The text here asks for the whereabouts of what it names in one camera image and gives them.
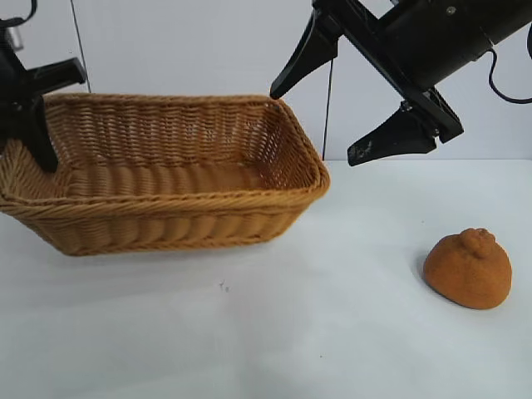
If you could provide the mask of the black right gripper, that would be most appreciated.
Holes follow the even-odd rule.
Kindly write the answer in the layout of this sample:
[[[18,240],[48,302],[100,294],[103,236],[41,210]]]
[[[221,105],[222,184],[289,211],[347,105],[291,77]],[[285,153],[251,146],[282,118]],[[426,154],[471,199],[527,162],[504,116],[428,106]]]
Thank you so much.
[[[490,47],[449,1],[402,1],[375,17],[359,1],[315,1],[303,35],[269,95],[284,96],[337,56],[344,36],[402,97],[399,109],[347,149],[350,166],[427,154],[461,135],[460,118],[436,85]]]

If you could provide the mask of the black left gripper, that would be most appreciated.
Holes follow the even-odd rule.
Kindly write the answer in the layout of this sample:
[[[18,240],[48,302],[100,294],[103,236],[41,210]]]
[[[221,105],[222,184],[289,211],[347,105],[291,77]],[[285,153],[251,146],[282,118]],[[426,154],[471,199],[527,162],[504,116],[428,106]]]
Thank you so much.
[[[39,95],[84,84],[87,79],[77,57],[27,72],[29,90]],[[1,136],[21,140],[44,172],[55,173],[58,159],[47,129],[44,100],[26,90],[27,72],[13,52],[1,52]]]

